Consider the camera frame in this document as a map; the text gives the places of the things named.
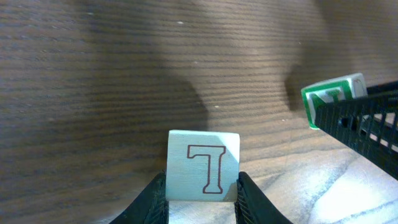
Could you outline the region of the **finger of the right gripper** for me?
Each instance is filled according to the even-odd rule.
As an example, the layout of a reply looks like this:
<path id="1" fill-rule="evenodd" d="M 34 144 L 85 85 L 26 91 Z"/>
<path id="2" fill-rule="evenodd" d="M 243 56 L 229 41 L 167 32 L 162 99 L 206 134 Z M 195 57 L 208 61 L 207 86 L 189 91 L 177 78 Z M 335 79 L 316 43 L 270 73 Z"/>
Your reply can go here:
<path id="1" fill-rule="evenodd" d="M 367 87 L 368 95 L 376 95 L 381 93 L 388 93 L 392 91 L 397 91 L 398 81 L 383 83 L 379 85 L 374 85 Z"/>
<path id="2" fill-rule="evenodd" d="M 315 126 L 397 178 L 397 92 L 321 105 Z"/>

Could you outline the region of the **wooden block red seven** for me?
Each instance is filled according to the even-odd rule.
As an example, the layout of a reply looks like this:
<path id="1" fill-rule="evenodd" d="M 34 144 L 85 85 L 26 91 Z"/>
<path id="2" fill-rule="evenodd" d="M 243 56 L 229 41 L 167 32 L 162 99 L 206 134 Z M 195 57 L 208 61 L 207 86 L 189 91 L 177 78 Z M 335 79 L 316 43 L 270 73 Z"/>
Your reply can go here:
<path id="1" fill-rule="evenodd" d="M 169 131 L 165 198 L 235 202 L 240 136 L 211 131 Z"/>

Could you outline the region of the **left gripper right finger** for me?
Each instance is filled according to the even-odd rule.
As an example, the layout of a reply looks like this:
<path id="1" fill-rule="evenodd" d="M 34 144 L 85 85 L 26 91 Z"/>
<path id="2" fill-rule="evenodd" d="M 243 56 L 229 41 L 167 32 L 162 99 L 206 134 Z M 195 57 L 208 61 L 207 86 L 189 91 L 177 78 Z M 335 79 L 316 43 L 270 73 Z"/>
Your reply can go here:
<path id="1" fill-rule="evenodd" d="M 236 183 L 238 197 L 234 211 L 237 224 L 292 224 L 247 173 L 240 172 Z"/>

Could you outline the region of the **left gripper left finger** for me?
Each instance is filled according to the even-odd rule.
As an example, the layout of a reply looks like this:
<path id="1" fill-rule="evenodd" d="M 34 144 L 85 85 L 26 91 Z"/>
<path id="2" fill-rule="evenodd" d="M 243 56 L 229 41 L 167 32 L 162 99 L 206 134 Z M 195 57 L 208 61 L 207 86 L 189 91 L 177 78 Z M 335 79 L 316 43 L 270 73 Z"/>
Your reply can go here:
<path id="1" fill-rule="evenodd" d="M 165 172 L 158 173 L 134 201 L 109 224 L 168 224 Z"/>

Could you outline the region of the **wooden block green letter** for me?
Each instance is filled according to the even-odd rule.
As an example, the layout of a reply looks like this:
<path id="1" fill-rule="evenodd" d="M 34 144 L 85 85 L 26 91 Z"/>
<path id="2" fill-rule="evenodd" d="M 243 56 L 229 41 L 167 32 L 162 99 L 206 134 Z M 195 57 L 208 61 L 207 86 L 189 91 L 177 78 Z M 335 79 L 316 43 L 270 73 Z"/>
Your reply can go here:
<path id="1" fill-rule="evenodd" d="M 301 89 L 301 96 L 311 129 L 318 129 L 315 126 L 315 110 L 319 106 L 343 100 L 353 100 L 367 95 L 366 82 L 362 73 L 332 78 Z"/>

